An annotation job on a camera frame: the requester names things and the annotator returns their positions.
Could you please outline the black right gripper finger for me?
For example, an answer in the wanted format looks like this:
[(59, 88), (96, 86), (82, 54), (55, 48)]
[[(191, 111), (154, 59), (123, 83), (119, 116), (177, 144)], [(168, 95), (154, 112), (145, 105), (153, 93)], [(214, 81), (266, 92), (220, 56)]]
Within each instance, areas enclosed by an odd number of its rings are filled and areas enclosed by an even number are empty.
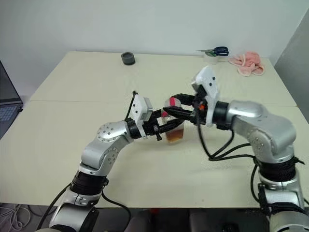
[(193, 104), (195, 99), (194, 95), (179, 93), (172, 96), (180, 101), (181, 104)]
[(192, 111), (182, 109), (180, 107), (166, 107), (165, 111), (168, 115), (181, 120), (191, 121), (193, 118)]

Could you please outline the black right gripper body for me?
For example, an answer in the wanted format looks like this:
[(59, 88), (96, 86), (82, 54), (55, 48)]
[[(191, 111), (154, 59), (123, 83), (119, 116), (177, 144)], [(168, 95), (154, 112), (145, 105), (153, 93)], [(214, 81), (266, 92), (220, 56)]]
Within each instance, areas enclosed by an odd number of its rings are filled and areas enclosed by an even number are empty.
[(206, 100), (199, 96), (198, 94), (195, 94), (192, 106), (194, 108), (193, 115), (194, 119), (192, 120), (192, 123), (194, 125), (197, 125), (198, 122), (202, 125), (206, 124), (206, 114), (207, 114), (207, 102)]

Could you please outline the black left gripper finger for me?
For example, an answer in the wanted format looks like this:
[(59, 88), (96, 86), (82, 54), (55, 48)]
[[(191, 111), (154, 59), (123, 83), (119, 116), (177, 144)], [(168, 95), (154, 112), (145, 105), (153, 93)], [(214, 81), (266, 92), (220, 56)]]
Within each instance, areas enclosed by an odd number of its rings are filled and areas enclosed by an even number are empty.
[(184, 120), (176, 118), (171, 121), (168, 121), (166, 124), (159, 126), (158, 131), (159, 132), (168, 132), (175, 128), (177, 128), (179, 125), (181, 125), (184, 122)]
[(160, 118), (160, 117), (168, 117), (169, 114), (166, 111), (164, 111), (163, 109), (159, 109), (159, 110), (153, 111), (153, 116), (155, 118)]

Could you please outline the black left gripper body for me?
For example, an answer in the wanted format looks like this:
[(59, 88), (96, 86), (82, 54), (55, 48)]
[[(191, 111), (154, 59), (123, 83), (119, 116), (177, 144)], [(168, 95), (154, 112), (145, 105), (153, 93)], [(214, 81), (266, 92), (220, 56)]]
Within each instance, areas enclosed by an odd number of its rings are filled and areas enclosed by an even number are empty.
[(142, 127), (147, 136), (156, 136), (157, 141), (162, 140), (162, 137), (159, 132), (159, 123), (155, 116), (150, 116), (148, 121), (144, 121)]

